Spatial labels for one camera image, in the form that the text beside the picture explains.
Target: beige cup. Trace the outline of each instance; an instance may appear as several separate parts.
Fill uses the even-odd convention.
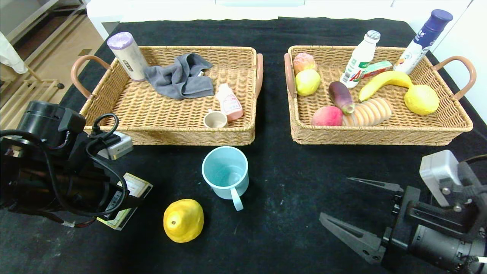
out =
[[[208,113],[203,118],[203,124],[205,124],[205,127],[226,127],[227,123],[228,118],[226,117],[225,113],[221,111],[213,111],[208,109]]]

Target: eggplant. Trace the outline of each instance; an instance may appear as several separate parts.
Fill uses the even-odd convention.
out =
[[[344,114],[352,114],[355,110],[355,104],[348,88],[341,82],[331,82],[328,86],[328,94],[333,103],[342,110]]]

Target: basket handle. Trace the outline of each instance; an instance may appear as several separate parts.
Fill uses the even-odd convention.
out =
[[[475,67],[473,66],[472,62],[470,62],[470,60],[468,60],[463,56],[452,56],[450,58],[445,59],[443,62],[437,64],[436,66],[433,66],[432,69],[439,70],[453,60],[459,60],[460,62],[462,62],[467,67],[468,73],[470,74],[470,79],[468,80],[466,86],[463,89],[461,89],[459,92],[457,92],[455,95],[453,95],[453,98],[460,100],[460,98],[462,98],[463,95],[465,95],[465,93],[467,93],[467,91],[470,88],[472,88],[473,84],[477,80],[477,71],[475,70]]]
[[[86,62],[86,60],[95,60],[99,64],[101,64],[104,68],[110,69],[110,65],[108,65],[105,61],[103,61],[100,57],[97,57],[95,55],[84,55],[78,58],[78,60],[75,61],[73,64],[73,67],[71,68],[71,81],[73,82],[73,85],[86,97],[86,99],[89,99],[91,97],[91,92],[89,92],[78,80],[78,70],[79,67]]]
[[[296,98],[296,85],[294,83],[294,71],[291,67],[291,56],[284,54],[284,70],[286,72],[286,85],[291,98]]]
[[[264,56],[262,53],[257,54],[257,79],[255,82],[255,99],[259,97],[262,89],[262,79],[264,76]]]

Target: small cup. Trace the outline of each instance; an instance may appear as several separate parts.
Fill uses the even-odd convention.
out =
[[[217,147],[203,160],[203,178],[220,198],[233,200],[237,211],[244,209],[240,196],[248,187],[247,158],[237,148]]]
[[[203,118],[203,124],[208,128],[226,127],[228,118],[225,113],[221,111],[212,111],[208,109],[208,113]]]

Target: light blue mug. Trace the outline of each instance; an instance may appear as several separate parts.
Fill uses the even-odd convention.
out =
[[[237,211],[244,209],[240,196],[248,187],[248,162],[242,151],[229,146],[215,148],[203,160],[201,171],[216,195],[233,200]]]

